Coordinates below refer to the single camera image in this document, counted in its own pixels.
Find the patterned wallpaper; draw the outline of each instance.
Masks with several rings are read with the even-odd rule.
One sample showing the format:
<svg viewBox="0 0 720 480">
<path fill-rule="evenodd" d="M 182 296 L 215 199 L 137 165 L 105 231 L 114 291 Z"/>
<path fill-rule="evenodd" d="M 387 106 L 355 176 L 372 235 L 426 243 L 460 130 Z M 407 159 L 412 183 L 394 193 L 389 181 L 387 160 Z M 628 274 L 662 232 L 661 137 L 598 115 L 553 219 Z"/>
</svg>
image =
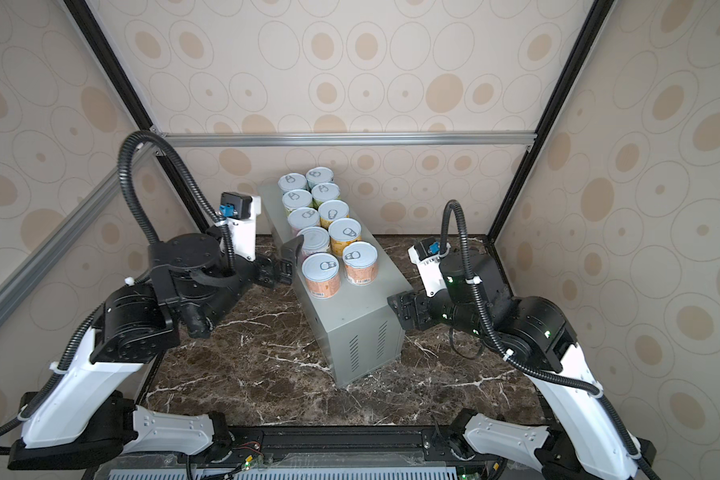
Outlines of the patterned wallpaper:
<svg viewBox="0 0 720 480">
<path fill-rule="evenodd" d="M 534 130 L 591 0 L 89 0 L 162 131 Z"/>
<path fill-rule="evenodd" d="M 133 127 L 51 0 L 0 0 L 0 284 L 114 168 Z"/>
<path fill-rule="evenodd" d="M 195 231 L 155 160 L 136 169 L 136 192 L 158 235 L 167 240 Z M 50 376 L 70 335 L 100 302 L 146 268 L 146 238 L 123 196 L 104 209 L 93 225 L 40 282 L 0 328 L 0 425 L 15 415 L 24 392 L 36 391 Z M 123 384 L 130 398 L 140 376 Z M 0 457 L 0 480 L 77 480 L 81 472 L 9 472 Z"/>
<path fill-rule="evenodd" d="M 620 2 L 498 244 L 656 471 L 720 479 L 720 1 Z"/>
<path fill-rule="evenodd" d="M 524 153 L 523 145 L 179 149 L 214 206 L 223 191 L 253 194 L 281 175 L 331 168 L 342 199 L 374 234 L 439 233 L 451 198 L 464 206 L 470 232 L 485 234 Z M 269 233 L 263 216 L 257 227 Z"/>
</svg>

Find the brown marble surface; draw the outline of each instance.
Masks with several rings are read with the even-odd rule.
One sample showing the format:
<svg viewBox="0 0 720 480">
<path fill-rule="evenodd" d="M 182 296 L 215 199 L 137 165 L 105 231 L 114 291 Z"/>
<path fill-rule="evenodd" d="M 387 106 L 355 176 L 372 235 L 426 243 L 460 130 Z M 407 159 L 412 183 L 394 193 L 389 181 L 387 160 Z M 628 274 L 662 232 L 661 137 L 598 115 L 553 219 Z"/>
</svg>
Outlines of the brown marble surface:
<svg viewBox="0 0 720 480">
<path fill-rule="evenodd" d="M 273 252 L 269 237 L 257 242 L 262 253 Z M 408 259 L 414 239 L 386 236 L 378 242 L 413 288 L 421 288 Z M 456 332 L 455 340 L 464 353 L 476 351 L 475 339 Z M 182 415 L 218 410 L 240 426 L 431 425 L 431 415 L 450 423 L 462 407 L 509 422 L 541 418 L 528 379 L 490 352 L 462 359 L 443 326 L 409 332 L 400 360 L 336 389 L 289 286 L 254 286 L 212 338 L 183 337 L 181 347 L 166 353 L 145 406 Z"/>
</svg>

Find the canned food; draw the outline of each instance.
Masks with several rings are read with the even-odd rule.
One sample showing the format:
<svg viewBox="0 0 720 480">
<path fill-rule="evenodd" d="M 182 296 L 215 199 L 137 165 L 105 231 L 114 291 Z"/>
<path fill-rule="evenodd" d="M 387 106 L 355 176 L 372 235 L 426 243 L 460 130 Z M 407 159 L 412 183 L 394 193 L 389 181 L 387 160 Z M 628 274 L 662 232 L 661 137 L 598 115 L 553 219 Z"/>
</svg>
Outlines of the canned food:
<svg viewBox="0 0 720 480">
<path fill-rule="evenodd" d="M 315 188 L 315 185 L 323 182 L 333 182 L 333 170 L 326 167 L 315 167 L 307 172 L 307 185 L 309 189 Z"/>
<path fill-rule="evenodd" d="M 290 214 L 297 208 L 312 206 L 312 194 L 307 190 L 291 190 L 283 194 L 282 204 L 286 207 L 286 214 Z"/>
<path fill-rule="evenodd" d="M 338 200 L 342 197 L 341 194 L 338 185 L 331 182 L 323 182 L 312 188 L 312 199 L 315 201 L 315 208 L 319 208 L 320 205 L 329 200 Z"/>
<path fill-rule="evenodd" d="M 307 290 L 315 298 L 329 298 L 342 285 L 338 276 L 338 260 L 331 254 L 314 254 L 302 264 Z"/>
<path fill-rule="evenodd" d="M 280 191 L 287 194 L 291 190 L 306 190 L 307 189 L 307 177 L 301 174 L 288 174 L 280 177 L 277 181 L 277 186 L 280 187 Z"/>
<path fill-rule="evenodd" d="M 317 226 L 319 224 L 320 215 L 317 210 L 308 206 L 297 208 L 288 216 L 288 225 L 291 226 L 294 235 L 298 235 L 299 231 L 308 226 Z"/>
<path fill-rule="evenodd" d="M 331 236 L 331 250 L 334 255 L 341 256 L 344 249 L 351 243 L 362 240 L 360 222 L 354 218 L 339 218 L 328 227 Z"/>
<path fill-rule="evenodd" d="M 321 226 L 308 226 L 304 230 L 300 230 L 297 235 L 304 236 L 301 252 L 302 260 L 305 260 L 310 255 L 326 254 L 331 251 L 331 237 L 326 229 Z"/>
<path fill-rule="evenodd" d="M 329 200 L 317 208 L 320 214 L 320 226 L 328 228 L 334 220 L 349 216 L 349 205 L 341 200 Z"/>
<path fill-rule="evenodd" d="M 368 242 L 355 242 L 344 249 L 344 265 L 347 267 L 347 280 L 355 285 L 367 285 L 378 274 L 378 252 Z"/>
</svg>

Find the can lid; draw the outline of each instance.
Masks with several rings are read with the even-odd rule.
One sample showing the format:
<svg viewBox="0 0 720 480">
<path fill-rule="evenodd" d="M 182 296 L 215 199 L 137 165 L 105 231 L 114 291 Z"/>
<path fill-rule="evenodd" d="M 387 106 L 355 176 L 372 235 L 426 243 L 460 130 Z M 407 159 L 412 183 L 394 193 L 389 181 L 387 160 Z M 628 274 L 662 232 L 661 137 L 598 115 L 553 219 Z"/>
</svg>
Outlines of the can lid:
<svg viewBox="0 0 720 480">
<path fill-rule="evenodd" d="M 331 182 L 323 182 L 312 187 L 312 198 L 320 201 L 333 200 L 341 195 L 338 185 Z"/>
<path fill-rule="evenodd" d="M 326 220 L 336 220 L 349 215 L 349 205 L 341 200 L 328 200 L 317 208 L 317 212 Z"/>
<path fill-rule="evenodd" d="M 321 248 L 325 248 L 331 239 L 328 231 L 321 226 L 308 226 L 300 230 L 298 234 L 304 236 L 303 250 L 320 250 Z"/>
<path fill-rule="evenodd" d="M 354 218 L 339 218 L 328 226 L 328 234 L 340 242 L 354 240 L 361 231 L 360 222 Z"/>
<path fill-rule="evenodd" d="M 353 242 L 344 249 L 344 263 L 355 268 L 373 265 L 378 258 L 374 245 L 368 242 Z"/>
<path fill-rule="evenodd" d="M 301 174 L 286 174 L 280 177 L 277 185 L 283 190 L 303 190 L 307 186 L 307 177 Z"/>
<path fill-rule="evenodd" d="M 338 274 L 338 260 L 331 254 L 314 254 L 302 264 L 302 273 L 313 282 L 325 282 Z"/>
<path fill-rule="evenodd" d="M 307 171 L 307 179 L 314 184 L 333 180 L 333 170 L 327 167 L 315 167 Z"/>
<path fill-rule="evenodd" d="M 310 208 L 309 206 L 303 206 L 297 208 L 288 216 L 288 223 L 297 229 L 307 228 L 308 226 L 314 226 L 320 221 L 320 216 L 317 210 Z"/>
<path fill-rule="evenodd" d="M 307 206 L 312 202 L 312 194 L 307 190 L 291 190 L 285 192 L 282 196 L 282 204 L 288 206 L 288 208 L 299 208 L 301 206 Z"/>
</svg>

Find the metal box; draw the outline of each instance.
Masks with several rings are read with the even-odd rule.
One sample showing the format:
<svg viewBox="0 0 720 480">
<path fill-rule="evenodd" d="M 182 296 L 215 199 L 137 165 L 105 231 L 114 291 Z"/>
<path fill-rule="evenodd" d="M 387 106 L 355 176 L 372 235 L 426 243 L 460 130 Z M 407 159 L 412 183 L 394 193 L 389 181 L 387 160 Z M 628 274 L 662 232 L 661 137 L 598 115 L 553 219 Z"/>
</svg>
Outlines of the metal box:
<svg viewBox="0 0 720 480">
<path fill-rule="evenodd" d="M 294 237 L 286 209 L 282 206 L 282 193 L 277 184 L 269 184 L 259 187 L 259 195 L 272 238 L 279 248 Z M 378 251 L 376 280 L 363 286 L 349 283 L 343 261 L 339 261 L 338 273 L 341 288 L 330 298 L 317 299 L 309 295 L 301 265 L 293 280 L 298 301 L 339 388 L 400 356 L 404 331 L 387 304 L 387 297 L 412 289 L 411 283 L 354 214 L 352 206 L 349 216 L 360 222 L 363 241 L 374 245 Z"/>
</svg>

